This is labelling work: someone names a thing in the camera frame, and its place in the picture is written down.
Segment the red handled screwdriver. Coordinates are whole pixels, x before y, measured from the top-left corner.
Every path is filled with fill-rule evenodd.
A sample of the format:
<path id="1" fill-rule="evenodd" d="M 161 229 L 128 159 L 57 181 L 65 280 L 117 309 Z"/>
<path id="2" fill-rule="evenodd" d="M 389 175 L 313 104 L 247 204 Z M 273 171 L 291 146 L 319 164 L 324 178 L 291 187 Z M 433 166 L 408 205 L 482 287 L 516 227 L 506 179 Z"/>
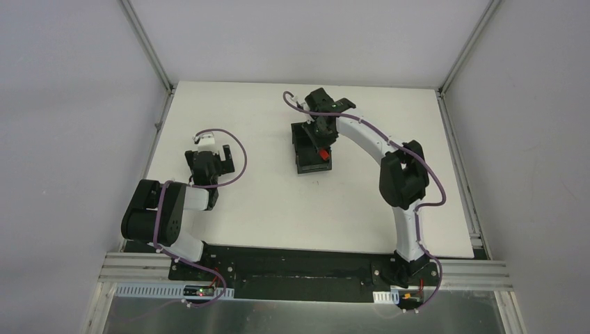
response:
<path id="1" fill-rule="evenodd" d="M 328 161 L 330 159 L 330 153 L 325 149 L 318 150 L 318 155 L 322 158 L 323 161 Z"/>

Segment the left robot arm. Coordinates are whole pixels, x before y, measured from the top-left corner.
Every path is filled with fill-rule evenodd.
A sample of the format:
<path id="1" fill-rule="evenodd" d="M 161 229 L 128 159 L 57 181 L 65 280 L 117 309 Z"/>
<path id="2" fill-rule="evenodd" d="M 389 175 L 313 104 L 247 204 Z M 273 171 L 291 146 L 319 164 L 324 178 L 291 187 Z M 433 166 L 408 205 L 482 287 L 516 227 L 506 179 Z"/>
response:
<path id="1" fill-rule="evenodd" d="M 121 233 L 126 240 L 160 246 L 185 260 L 199 262 L 205 242 L 183 229 L 185 213 L 213 210 L 219 177 L 235 172 L 235 167 L 229 145 L 223 145 L 221 152 L 188 150 L 184 156 L 191 172 L 189 179 L 196 186 L 141 180 L 122 218 Z"/>

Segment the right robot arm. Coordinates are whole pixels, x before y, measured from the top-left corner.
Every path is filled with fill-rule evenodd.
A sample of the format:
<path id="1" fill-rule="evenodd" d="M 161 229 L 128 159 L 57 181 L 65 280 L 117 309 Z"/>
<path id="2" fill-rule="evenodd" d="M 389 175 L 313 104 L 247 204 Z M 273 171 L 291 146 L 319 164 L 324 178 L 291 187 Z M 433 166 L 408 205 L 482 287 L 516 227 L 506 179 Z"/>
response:
<path id="1" fill-rule="evenodd" d="M 391 285 L 409 286 L 429 263 L 418 212 L 429 185 L 422 146 L 417 141 L 393 143 L 371 122 L 352 113 L 353 102 L 346 98 L 335 101 L 323 88 L 312 91 L 302 104 L 294 97 L 290 100 L 294 109 L 308 115 L 303 129 L 319 154 L 345 136 L 378 164 L 378 189 L 392 208 L 397 234 L 394 263 L 391 269 L 381 270 L 380 277 Z"/>

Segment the black plastic bin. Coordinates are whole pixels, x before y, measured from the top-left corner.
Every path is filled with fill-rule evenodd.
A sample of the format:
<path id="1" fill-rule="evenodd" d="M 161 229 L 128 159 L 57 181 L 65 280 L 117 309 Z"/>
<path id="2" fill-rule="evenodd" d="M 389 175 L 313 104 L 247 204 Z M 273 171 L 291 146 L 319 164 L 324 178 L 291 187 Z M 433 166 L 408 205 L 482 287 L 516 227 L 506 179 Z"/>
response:
<path id="1" fill-rule="evenodd" d="M 332 170 L 331 147 L 325 149 L 330 153 L 330 159 L 323 161 L 318 155 L 318 150 L 313 146 L 311 140 L 303 131 L 303 123 L 295 122 L 291 124 L 297 173 L 318 173 Z"/>

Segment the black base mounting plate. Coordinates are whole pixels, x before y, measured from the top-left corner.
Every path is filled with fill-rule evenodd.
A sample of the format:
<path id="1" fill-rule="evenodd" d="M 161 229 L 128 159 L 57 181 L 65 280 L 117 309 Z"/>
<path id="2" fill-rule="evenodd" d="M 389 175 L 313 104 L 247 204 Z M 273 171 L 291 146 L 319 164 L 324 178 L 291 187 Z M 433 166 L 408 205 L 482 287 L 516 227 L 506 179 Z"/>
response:
<path id="1" fill-rule="evenodd" d="M 391 287 L 435 287 L 437 265 L 422 258 L 420 268 L 405 269 L 393 254 L 311 250 L 205 247 L 203 269 L 171 262 L 169 280 L 209 284 L 220 273 L 235 299 L 371 303 L 374 293 Z"/>

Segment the left controller board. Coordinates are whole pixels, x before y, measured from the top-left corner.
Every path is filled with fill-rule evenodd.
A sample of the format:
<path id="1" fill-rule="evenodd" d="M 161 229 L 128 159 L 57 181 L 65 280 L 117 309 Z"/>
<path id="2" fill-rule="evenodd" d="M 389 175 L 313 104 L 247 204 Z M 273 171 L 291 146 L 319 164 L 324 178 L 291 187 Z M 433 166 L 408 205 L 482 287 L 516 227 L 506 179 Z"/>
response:
<path id="1" fill-rule="evenodd" d="M 215 290 L 216 288 L 212 286 L 185 285 L 183 295 L 187 297 L 213 297 Z"/>

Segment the controller board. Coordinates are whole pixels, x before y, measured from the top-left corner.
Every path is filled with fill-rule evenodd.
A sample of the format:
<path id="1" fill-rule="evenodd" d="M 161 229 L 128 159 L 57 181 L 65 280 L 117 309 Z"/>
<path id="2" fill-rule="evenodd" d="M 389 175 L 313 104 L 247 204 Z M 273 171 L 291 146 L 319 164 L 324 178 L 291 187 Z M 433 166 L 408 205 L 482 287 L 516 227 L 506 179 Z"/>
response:
<path id="1" fill-rule="evenodd" d="M 414 310 L 424 303 L 423 292 L 404 292 L 400 295 L 398 306 L 401 309 Z"/>
<path id="2" fill-rule="evenodd" d="M 185 285 L 183 295 L 187 297 L 213 297 L 215 290 L 216 288 L 212 286 Z"/>

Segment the right controller board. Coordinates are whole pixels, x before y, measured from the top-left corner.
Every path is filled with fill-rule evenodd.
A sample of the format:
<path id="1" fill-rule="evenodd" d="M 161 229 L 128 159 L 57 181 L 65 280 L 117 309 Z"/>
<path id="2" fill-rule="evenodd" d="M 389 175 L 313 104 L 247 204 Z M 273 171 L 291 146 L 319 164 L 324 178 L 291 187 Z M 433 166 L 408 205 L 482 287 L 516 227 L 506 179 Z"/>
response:
<path id="1" fill-rule="evenodd" d="M 400 295 L 398 306 L 401 309 L 414 310 L 424 303 L 423 292 L 404 292 Z"/>

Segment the aluminium front rail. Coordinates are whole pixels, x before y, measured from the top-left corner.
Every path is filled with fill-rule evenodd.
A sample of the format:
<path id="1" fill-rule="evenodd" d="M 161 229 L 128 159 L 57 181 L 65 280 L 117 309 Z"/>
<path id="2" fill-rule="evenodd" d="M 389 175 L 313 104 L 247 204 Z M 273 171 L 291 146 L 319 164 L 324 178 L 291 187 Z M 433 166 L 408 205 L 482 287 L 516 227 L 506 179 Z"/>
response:
<path id="1" fill-rule="evenodd" d="M 107 253 L 99 273 L 101 283 L 168 282 L 173 261 L 159 253 Z M 443 290 L 512 292 L 507 265 L 495 260 L 445 259 L 442 264 Z"/>

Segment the left aluminium frame post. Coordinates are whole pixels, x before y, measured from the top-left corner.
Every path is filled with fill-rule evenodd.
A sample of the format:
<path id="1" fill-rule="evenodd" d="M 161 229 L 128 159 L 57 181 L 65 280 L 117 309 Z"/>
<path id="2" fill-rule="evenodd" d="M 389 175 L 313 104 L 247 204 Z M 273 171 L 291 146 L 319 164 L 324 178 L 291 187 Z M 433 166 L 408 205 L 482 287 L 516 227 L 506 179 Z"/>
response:
<path id="1" fill-rule="evenodd" d="M 168 94 L 171 94 L 174 89 L 174 84 L 170 80 L 170 77 L 166 73 L 163 63 L 161 62 L 156 49 L 154 48 L 147 31 L 145 30 L 140 17 L 138 16 L 133 3 L 130 0 L 119 0 L 118 1 L 123 14 L 129 22 L 130 28 L 139 45 L 141 46 L 148 62 L 152 66 L 159 82 L 164 87 Z"/>

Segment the aluminium frame post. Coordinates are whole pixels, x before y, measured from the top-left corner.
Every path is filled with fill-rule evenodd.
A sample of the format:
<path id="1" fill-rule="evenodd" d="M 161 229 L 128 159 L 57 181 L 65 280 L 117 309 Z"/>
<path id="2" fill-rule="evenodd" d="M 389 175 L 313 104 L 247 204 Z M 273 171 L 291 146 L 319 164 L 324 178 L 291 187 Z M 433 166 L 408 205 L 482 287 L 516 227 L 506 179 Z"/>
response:
<path id="1" fill-rule="evenodd" d="M 170 80 L 170 77 L 166 73 L 163 63 L 161 62 L 156 49 L 154 48 L 147 31 L 145 30 L 140 17 L 138 16 L 133 3 L 130 0 L 119 0 L 118 1 L 123 14 L 129 22 L 130 28 L 139 45 L 141 46 L 148 62 L 152 66 L 159 82 L 164 87 L 168 94 L 171 94 L 174 89 L 174 84 Z"/>
<path id="2" fill-rule="evenodd" d="M 454 61 L 450 71 L 447 73 L 443 83 L 440 85 L 438 92 L 441 96 L 445 95 L 450 89 L 450 86 L 454 82 L 455 78 L 459 74 L 459 71 L 463 67 L 464 63 L 468 60 L 473 48 L 480 39 L 484 29 L 488 26 L 489 22 L 493 19 L 497 9 L 502 5 L 503 0 L 490 0 L 486 4 L 483 13 L 477 20 L 475 27 L 468 36 L 465 44 L 463 45 L 457 59 Z"/>

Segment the right aluminium frame post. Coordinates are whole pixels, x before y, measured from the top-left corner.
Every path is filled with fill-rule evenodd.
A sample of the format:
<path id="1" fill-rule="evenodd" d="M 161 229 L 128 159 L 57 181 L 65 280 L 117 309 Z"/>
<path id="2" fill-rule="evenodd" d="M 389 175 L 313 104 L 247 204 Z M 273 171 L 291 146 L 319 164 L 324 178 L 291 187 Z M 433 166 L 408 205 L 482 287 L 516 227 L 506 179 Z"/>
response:
<path id="1" fill-rule="evenodd" d="M 455 78 L 459 74 L 459 71 L 463 67 L 464 63 L 468 60 L 473 48 L 480 39 L 484 29 L 488 26 L 489 22 L 493 19 L 497 9 L 502 5 L 503 0 L 490 0 L 486 4 L 483 13 L 477 20 L 475 27 L 468 36 L 465 44 L 463 45 L 457 59 L 454 61 L 450 71 L 447 73 L 443 83 L 440 85 L 438 92 L 441 96 L 445 95 L 450 89 L 450 86 L 454 82 Z"/>

